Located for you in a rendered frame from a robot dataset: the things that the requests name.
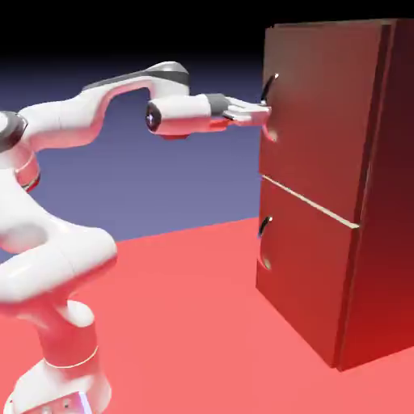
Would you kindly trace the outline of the dark red wooden cabinet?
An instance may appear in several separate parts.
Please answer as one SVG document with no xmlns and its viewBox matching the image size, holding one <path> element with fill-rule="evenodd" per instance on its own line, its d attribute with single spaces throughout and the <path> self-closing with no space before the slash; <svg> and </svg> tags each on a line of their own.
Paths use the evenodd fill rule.
<svg viewBox="0 0 414 414">
<path fill-rule="evenodd" d="M 350 247 L 337 359 L 332 366 L 338 370 L 414 346 L 414 19 L 275 25 L 357 22 L 383 24 L 387 46 L 378 67 L 363 152 L 354 223 L 358 229 Z M 260 176 L 261 181 L 270 180 L 344 220 Z"/>
</svg>

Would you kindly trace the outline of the dark red cabinet door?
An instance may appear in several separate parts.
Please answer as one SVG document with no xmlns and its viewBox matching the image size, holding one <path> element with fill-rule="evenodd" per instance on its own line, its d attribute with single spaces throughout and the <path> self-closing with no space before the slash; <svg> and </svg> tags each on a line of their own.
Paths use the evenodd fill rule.
<svg viewBox="0 0 414 414">
<path fill-rule="evenodd" d="M 387 30 L 381 23 L 267 30 L 264 77 L 272 114 L 260 173 L 352 223 Z"/>
<path fill-rule="evenodd" d="M 260 223 L 271 270 L 257 264 L 256 287 L 329 365 L 335 366 L 349 253 L 358 226 L 335 218 L 270 180 L 260 186 Z"/>
</svg>

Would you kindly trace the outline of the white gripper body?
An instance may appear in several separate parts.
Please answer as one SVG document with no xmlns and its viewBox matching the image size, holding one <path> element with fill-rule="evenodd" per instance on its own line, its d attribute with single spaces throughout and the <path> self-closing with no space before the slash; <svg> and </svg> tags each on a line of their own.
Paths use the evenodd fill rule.
<svg viewBox="0 0 414 414">
<path fill-rule="evenodd" d="M 228 106 L 222 116 L 237 126 L 264 125 L 271 114 L 271 108 L 262 103 L 248 103 L 229 96 L 226 100 Z"/>
</svg>

